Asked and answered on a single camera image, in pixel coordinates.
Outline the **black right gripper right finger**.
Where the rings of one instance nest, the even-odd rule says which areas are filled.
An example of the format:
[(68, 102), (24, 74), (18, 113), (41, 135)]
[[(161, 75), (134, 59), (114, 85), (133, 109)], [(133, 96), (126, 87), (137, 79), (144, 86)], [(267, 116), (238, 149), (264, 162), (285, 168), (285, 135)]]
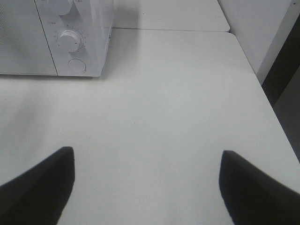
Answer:
[(300, 195), (234, 151), (222, 153), (219, 188), (235, 225), (298, 225)]

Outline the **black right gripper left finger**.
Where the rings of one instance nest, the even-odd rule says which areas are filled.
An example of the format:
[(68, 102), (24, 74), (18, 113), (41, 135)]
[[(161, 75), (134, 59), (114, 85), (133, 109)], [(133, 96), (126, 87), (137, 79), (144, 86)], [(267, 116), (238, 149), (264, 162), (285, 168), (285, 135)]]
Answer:
[(0, 187), (2, 225), (56, 225), (75, 182), (72, 147), (62, 147)]

